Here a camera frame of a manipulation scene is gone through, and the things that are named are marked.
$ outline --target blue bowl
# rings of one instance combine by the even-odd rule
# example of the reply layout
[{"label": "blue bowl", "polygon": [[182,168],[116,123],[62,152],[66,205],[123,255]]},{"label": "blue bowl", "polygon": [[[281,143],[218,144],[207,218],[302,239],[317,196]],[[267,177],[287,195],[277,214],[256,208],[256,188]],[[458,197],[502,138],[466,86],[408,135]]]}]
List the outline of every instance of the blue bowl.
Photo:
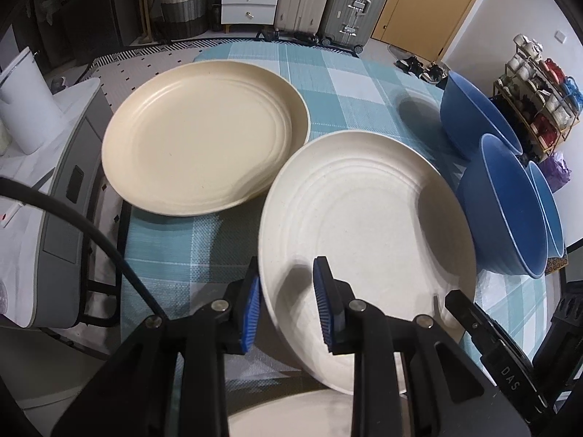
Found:
[{"label": "blue bowl", "polygon": [[482,137],[456,195],[480,268],[533,278],[543,275],[547,235],[538,196],[516,156],[499,138]]},{"label": "blue bowl", "polygon": [[563,239],[563,228],[561,227],[561,219],[559,218],[559,211],[557,210],[553,193],[550,191],[549,184],[546,182],[543,173],[532,161],[528,163],[527,174],[543,209],[547,242],[549,243],[549,258],[561,258],[565,253],[565,240]]},{"label": "blue bowl", "polygon": [[501,139],[513,154],[523,153],[520,141],[502,113],[456,72],[449,74],[439,115],[450,141],[467,160],[477,153],[480,138],[485,133]]}]

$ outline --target tablecloth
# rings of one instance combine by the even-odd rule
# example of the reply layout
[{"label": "tablecloth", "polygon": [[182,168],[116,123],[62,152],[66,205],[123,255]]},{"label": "tablecloth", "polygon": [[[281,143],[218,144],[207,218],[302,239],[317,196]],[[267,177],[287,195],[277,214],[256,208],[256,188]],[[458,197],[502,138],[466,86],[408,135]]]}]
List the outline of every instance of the tablecloth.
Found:
[{"label": "tablecloth", "polygon": [[[407,144],[430,161],[454,189],[465,162],[439,121],[442,91],[391,66],[319,48],[267,42],[225,43],[196,60],[230,59],[257,64],[289,80],[304,97],[311,139],[363,129]],[[240,279],[257,254],[259,217],[265,196],[216,214],[172,218],[133,208],[125,256],[170,318],[192,313]],[[544,280],[528,276],[478,275],[476,302],[497,320],[530,357],[546,327]],[[148,307],[124,280],[121,326],[126,337]],[[467,335],[462,345],[479,363]],[[177,379],[180,378],[180,363]],[[319,385],[287,352],[262,311],[256,346],[226,360],[229,410]]]}]

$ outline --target plate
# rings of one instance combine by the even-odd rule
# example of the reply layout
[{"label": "plate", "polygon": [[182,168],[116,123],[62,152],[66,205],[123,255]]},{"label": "plate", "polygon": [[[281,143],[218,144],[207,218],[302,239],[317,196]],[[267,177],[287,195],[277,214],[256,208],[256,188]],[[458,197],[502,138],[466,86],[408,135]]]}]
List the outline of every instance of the plate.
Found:
[{"label": "plate", "polygon": [[242,62],[194,62],[124,100],[103,138],[103,169],[136,207],[207,214],[269,188],[309,135],[308,108],[284,78]]},{"label": "plate", "polygon": [[[305,368],[351,393],[352,355],[322,338],[314,258],[387,315],[430,314],[455,340],[463,328],[444,307],[452,289],[473,299],[472,236],[454,193],[404,144],[366,131],[337,131],[293,155],[267,194],[259,227],[259,274],[267,310]],[[402,371],[400,389],[404,389]]]},{"label": "plate", "polygon": [[[401,397],[404,436],[410,435],[407,400]],[[352,398],[333,390],[295,394],[228,418],[232,437],[349,437]]]}]

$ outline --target purple bag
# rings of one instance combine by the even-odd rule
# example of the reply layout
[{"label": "purple bag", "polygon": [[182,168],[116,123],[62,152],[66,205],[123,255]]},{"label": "purple bag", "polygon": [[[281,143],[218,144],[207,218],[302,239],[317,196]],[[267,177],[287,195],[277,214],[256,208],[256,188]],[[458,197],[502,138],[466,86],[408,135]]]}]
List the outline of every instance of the purple bag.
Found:
[{"label": "purple bag", "polygon": [[563,158],[563,153],[555,151],[539,164],[540,172],[549,184],[551,192],[555,193],[571,179],[571,170]]}]

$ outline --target white bin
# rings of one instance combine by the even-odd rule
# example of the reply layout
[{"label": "white bin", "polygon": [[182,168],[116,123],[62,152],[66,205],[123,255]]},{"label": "white bin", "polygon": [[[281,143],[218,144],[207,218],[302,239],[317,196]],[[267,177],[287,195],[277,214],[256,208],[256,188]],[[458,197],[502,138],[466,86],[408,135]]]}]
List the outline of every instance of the white bin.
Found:
[{"label": "white bin", "polygon": [[63,130],[63,113],[29,48],[0,73],[0,119],[25,154],[34,153]]}]

